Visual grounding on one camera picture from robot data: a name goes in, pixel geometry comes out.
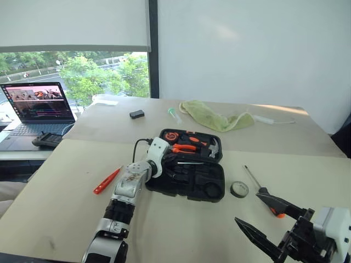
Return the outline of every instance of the table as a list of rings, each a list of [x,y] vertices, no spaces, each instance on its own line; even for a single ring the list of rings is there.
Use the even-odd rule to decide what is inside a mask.
[[[118,104],[88,107],[64,138],[133,144],[140,138],[158,136],[162,129],[173,128],[219,136],[224,150],[346,157],[301,108],[206,102],[215,112],[225,116],[248,111],[277,122],[296,121],[294,124],[274,125],[257,122],[245,129],[219,133],[196,123],[190,115],[180,113],[178,100],[111,95],[108,99],[118,100]],[[182,124],[175,123],[167,113],[170,107],[178,111]],[[136,110],[143,110],[145,117],[131,119],[129,113]]]
[[[80,262],[114,184],[98,196],[93,188],[131,162],[132,146],[63,140],[1,218],[0,252]],[[273,217],[255,197],[243,164],[273,195],[295,205],[317,212],[322,205],[350,208],[350,159],[225,150],[220,164],[226,189],[241,180],[250,188],[248,196],[238,199],[226,191],[221,201],[209,203],[145,190],[132,219],[127,262],[271,262],[234,217],[255,225],[275,244],[294,220]]]
[[[20,120],[16,119],[11,122],[4,130],[0,132],[0,142],[2,142],[13,129],[19,124]],[[1,161],[26,161],[26,160],[46,160],[52,151],[0,151]]]

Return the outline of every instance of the tool case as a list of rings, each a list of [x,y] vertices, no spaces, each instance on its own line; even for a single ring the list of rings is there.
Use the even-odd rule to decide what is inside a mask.
[[[196,201],[220,201],[225,186],[223,168],[218,164],[222,159],[219,137],[164,129],[160,138],[173,148],[162,159],[162,175],[151,178],[146,187],[170,196],[187,196]]]

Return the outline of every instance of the green cloth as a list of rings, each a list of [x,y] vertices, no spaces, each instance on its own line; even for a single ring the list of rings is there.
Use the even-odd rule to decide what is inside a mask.
[[[218,132],[242,129],[254,124],[254,119],[248,112],[244,112],[239,116],[234,115],[226,118],[215,113],[202,101],[198,100],[182,102],[179,104],[179,109],[183,113],[190,114],[201,125]]]

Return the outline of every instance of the orange handle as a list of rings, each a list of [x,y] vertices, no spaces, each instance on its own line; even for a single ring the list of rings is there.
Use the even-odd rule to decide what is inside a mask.
[[[200,142],[202,143],[203,145],[207,145],[207,143],[203,142],[203,141],[200,141],[198,138],[195,138],[195,137],[189,137],[190,141],[193,141],[193,142]]]
[[[189,145],[189,144],[173,144],[173,148],[177,149],[187,149],[187,150],[193,150],[196,151],[196,146],[194,145]]]
[[[112,182],[112,180],[116,177],[116,175],[120,172],[121,168],[123,166],[119,167],[117,170],[115,170],[112,174],[110,174],[104,181],[101,182],[94,190],[93,193],[96,193],[97,195],[101,193],[109,184]]]
[[[285,217],[285,214],[277,214],[277,212],[274,210],[274,208],[270,207],[269,208],[272,213],[277,217],[277,218],[284,218]]]
[[[195,152],[186,152],[186,151],[182,151],[182,150],[177,149],[177,148],[173,148],[173,149],[172,149],[172,152],[174,152],[174,153],[179,153],[179,152],[181,152],[181,153],[195,153]]]

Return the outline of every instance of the orange pliers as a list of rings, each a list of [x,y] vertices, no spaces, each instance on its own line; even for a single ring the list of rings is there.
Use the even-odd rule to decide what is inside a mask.
[[[195,153],[196,146],[188,144],[173,144],[171,150],[174,153]]]

